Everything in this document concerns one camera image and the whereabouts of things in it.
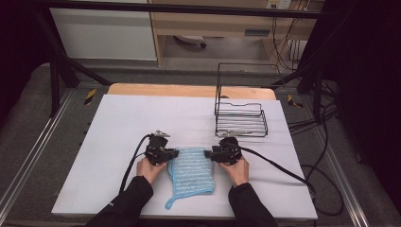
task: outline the black sleeve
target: black sleeve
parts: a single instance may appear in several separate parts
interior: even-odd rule
[[[228,200],[234,211],[236,227],[278,226],[249,183],[232,187]]]
[[[152,196],[153,189],[147,179],[134,177],[128,188],[107,204],[85,226],[134,226],[142,208]]]

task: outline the white tabletop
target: white tabletop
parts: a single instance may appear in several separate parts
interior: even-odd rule
[[[237,104],[259,102],[265,111],[269,134],[263,138],[238,137],[239,145],[258,151],[298,176],[304,177],[279,101],[230,99]],[[97,109],[52,213],[66,217],[94,215],[118,194],[141,140],[160,130],[171,135],[167,148],[212,147],[220,138],[215,132],[213,98],[173,96],[105,95]],[[140,149],[145,150],[146,140]],[[250,163],[250,183],[275,218],[317,218],[307,187],[266,161],[243,151]],[[135,174],[136,162],[127,185]],[[166,171],[153,185],[154,195],[141,213],[143,218],[232,218],[228,202],[231,182],[214,165],[216,188],[211,195],[176,200]]]

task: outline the blue towel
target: blue towel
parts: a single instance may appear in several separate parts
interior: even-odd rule
[[[173,197],[165,205],[171,209],[177,199],[211,194],[215,190],[213,163],[204,156],[208,148],[178,148],[180,154],[168,162],[168,173],[173,182]]]

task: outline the handheld controller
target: handheld controller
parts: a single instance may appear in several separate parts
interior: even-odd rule
[[[168,140],[163,135],[154,134],[150,137],[145,156],[152,165],[156,166],[178,157],[179,151],[174,148],[166,148],[167,142]]]
[[[236,138],[227,137],[220,140],[219,146],[212,146],[212,150],[205,150],[204,156],[217,163],[233,165],[242,157],[242,153]]]

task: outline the person's right hand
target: person's right hand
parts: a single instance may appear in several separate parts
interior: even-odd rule
[[[144,176],[148,182],[152,184],[166,166],[167,163],[154,166],[150,163],[149,159],[145,157],[136,165],[136,176]]]
[[[234,165],[230,166],[227,164],[219,163],[218,166],[224,168],[224,170],[230,176],[234,187],[249,182],[250,164],[247,162],[247,160],[245,160],[244,156],[242,156]]]

